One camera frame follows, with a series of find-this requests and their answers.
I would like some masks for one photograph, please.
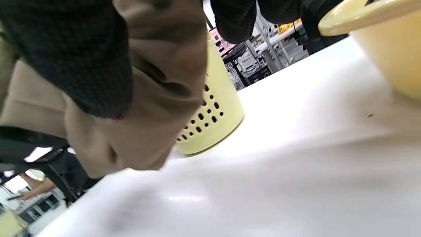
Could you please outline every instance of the table surface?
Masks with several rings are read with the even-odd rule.
[[[238,95],[224,141],[107,176],[39,237],[421,236],[421,107],[351,37]]]
[[[295,32],[295,30],[299,30],[302,27],[303,27],[303,22],[299,22],[295,25],[295,29],[294,29],[294,27],[292,27],[292,28],[288,29],[287,31],[283,32],[282,34],[278,34],[278,35],[273,36],[272,38],[269,39],[269,41],[272,45],[275,44],[275,43],[278,43],[279,41],[281,41],[281,40],[285,39],[286,37],[292,35]],[[267,49],[267,43],[263,42],[263,44],[259,45],[256,48],[256,52],[260,53],[260,52],[262,52],[266,49]]]

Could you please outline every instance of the beige pants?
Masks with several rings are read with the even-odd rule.
[[[13,75],[0,124],[68,139],[91,178],[127,167],[161,168],[178,132],[201,103],[207,63],[200,1],[169,1],[167,8],[157,8],[151,0],[115,1],[128,24],[134,75],[133,103],[124,120],[85,114],[25,62],[13,68],[13,53],[2,42],[0,59],[7,60],[0,61],[0,68],[9,71],[1,74],[0,96],[11,69]],[[165,80],[147,76],[145,62],[159,68]]]

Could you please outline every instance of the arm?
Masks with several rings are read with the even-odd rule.
[[[36,180],[36,179],[33,179],[33,178],[29,177],[25,173],[19,174],[19,176],[22,177],[23,180],[25,180],[25,182],[27,182],[32,189],[37,188],[39,185],[41,185],[43,183],[42,181],[39,181],[39,180]]]
[[[41,184],[34,188],[32,191],[23,193],[23,197],[21,197],[20,199],[28,200],[34,196],[48,192],[55,187],[56,185],[49,178],[45,178],[44,181],[41,182]]]
[[[1,0],[0,22],[28,64],[85,113],[114,119],[126,111],[127,25],[112,0]]]

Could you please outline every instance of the yellow plastic basket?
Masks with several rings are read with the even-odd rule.
[[[208,68],[203,103],[176,139],[184,154],[203,151],[223,140],[244,117],[237,91],[208,33]]]

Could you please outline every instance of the black chair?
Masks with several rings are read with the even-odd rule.
[[[34,162],[26,162],[24,159],[37,147],[53,147],[53,150]],[[60,159],[67,148],[69,145],[63,138],[19,128],[0,127],[0,172],[9,170],[15,172],[8,178],[2,178],[0,185],[28,169],[42,169],[69,201],[76,201],[77,194],[50,165],[55,159]]]

